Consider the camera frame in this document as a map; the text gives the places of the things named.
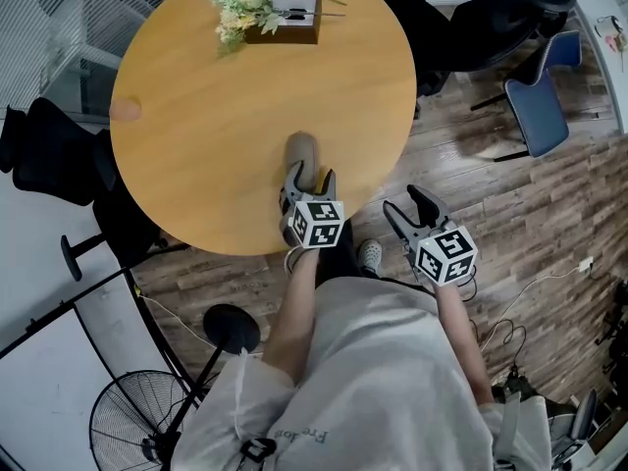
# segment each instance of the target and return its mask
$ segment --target white t-shirt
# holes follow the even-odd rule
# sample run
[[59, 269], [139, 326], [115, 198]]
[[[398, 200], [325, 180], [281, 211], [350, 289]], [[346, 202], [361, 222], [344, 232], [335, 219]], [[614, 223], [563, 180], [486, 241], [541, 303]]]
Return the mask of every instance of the white t-shirt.
[[[316, 305], [301, 384], [232, 358], [184, 429], [173, 471], [236, 470], [253, 438], [277, 442], [264, 471], [494, 469], [503, 405], [476, 405], [430, 295], [337, 278]], [[541, 397], [520, 406], [510, 460], [517, 471], [550, 469]]]

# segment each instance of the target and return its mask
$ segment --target wooden box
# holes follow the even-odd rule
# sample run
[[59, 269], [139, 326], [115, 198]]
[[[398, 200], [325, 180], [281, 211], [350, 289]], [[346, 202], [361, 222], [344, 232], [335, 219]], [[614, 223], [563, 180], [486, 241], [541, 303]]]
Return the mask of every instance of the wooden box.
[[299, 19], [284, 19], [275, 34], [267, 31], [262, 34], [260, 26], [250, 27], [244, 33], [246, 43], [318, 43], [318, 33], [321, 27], [321, 0], [270, 0], [277, 9], [290, 9], [313, 12], [315, 15], [302, 16]]

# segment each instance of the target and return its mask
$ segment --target white cable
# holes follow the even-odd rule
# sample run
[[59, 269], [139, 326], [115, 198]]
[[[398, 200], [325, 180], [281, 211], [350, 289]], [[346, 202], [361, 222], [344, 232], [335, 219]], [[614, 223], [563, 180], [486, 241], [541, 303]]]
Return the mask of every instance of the white cable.
[[168, 310], [166, 307], [164, 307], [161, 303], [159, 303], [157, 300], [155, 300], [154, 298], [149, 298], [148, 296], [144, 296], [143, 294], [140, 295], [140, 297], [142, 297], [144, 300], [150, 300], [151, 302], [156, 303], [157, 305], [159, 305], [162, 309], [164, 309], [166, 312], [168, 312], [168, 314], [170, 314], [172, 317], [174, 317], [177, 321], [179, 321], [183, 327], [188, 330], [191, 334], [193, 334], [197, 339], [199, 339], [200, 341], [203, 341], [205, 343], [207, 343], [207, 345], [209, 345], [210, 347], [214, 347], [216, 348], [216, 346], [210, 342], [208, 342], [206, 339], [202, 339], [201, 337], [199, 337], [191, 328], [189, 328], [187, 326], [186, 323], [184, 323], [181, 318], [175, 314], [174, 312]]
[[499, 319], [497, 319], [497, 322], [493, 325], [493, 332], [491, 333], [491, 336], [489, 337], [489, 339], [484, 343], [484, 345], [482, 345], [482, 348], [480, 349], [480, 351], [484, 351], [484, 349], [487, 348], [487, 345], [489, 344], [489, 342], [491, 341], [491, 339], [493, 338], [493, 336], [495, 335], [495, 332], [497, 331], [497, 326], [499, 325], [499, 323], [501, 323], [501, 320], [503, 319], [503, 316], [506, 315], [506, 312], [508, 312], [512, 307], [514, 307], [514, 304], [517, 303], [517, 301], [519, 300], [519, 298], [521, 298], [521, 295], [524, 293], [524, 291], [526, 289], [528, 289], [529, 287], [535, 285], [536, 283], [540, 283], [541, 281], [544, 281], [546, 279], [562, 279], [562, 278], [566, 278], [567, 276], [569, 276], [570, 274], [573, 274], [574, 272], [576, 272], [580, 267], [574, 267], [573, 269], [571, 269], [567, 274], [563, 274], [562, 276], [543, 276], [542, 278], [538, 278], [535, 279], [534, 281], [531, 281], [530, 283], [528, 283], [522, 290], [521, 292], [517, 295], [517, 297], [512, 301], [512, 303], [510, 305], [508, 305], [508, 307], [506, 308], [506, 310], [504, 310], [501, 313], [501, 316], [499, 316]]

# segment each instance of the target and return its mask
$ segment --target brown box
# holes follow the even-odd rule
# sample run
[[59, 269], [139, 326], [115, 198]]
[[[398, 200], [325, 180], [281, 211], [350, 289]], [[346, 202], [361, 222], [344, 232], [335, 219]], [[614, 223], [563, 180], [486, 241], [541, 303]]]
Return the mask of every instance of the brown box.
[[260, 26], [250, 27], [244, 33], [246, 43], [318, 43], [318, 33], [321, 27], [321, 0], [316, 0], [314, 20], [311, 26], [279, 26], [275, 34], [267, 31], [262, 34]]

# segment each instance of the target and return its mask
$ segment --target electric fan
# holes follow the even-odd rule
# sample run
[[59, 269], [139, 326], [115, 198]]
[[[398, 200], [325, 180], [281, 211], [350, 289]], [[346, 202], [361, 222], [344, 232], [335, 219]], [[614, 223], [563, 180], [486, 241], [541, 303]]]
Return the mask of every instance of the electric fan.
[[182, 385], [182, 379], [172, 374], [149, 370], [127, 373], [109, 384], [89, 421], [98, 469], [145, 471], [167, 462], [164, 438], [188, 394]]
[[211, 307], [203, 328], [216, 350], [188, 391], [179, 377], [151, 370], [130, 372], [109, 384], [91, 411], [89, 440], [100, 471], [170, 470], [177, 441], [223, 350], [251, 352], [260, 342], [255, 320], [232, 305]]

